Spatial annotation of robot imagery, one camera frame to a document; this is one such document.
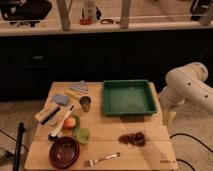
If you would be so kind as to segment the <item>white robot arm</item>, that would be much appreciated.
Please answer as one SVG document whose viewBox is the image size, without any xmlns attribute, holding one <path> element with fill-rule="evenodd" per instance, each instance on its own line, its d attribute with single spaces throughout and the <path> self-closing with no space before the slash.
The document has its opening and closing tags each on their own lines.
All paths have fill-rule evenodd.
<svg viewBox="0 0 213 171">
<path fill-rule="evenodd" d="M 207 67 L 200 62 L 174 68 L 166 74 L 166 86 L 159 93 L 164 125 L 172 122 L 176 116 L 173 108 L 185 100 L 198 104 L 213 115 L 213 87 L 205 84 L 207 78 Z"/>
</svg>

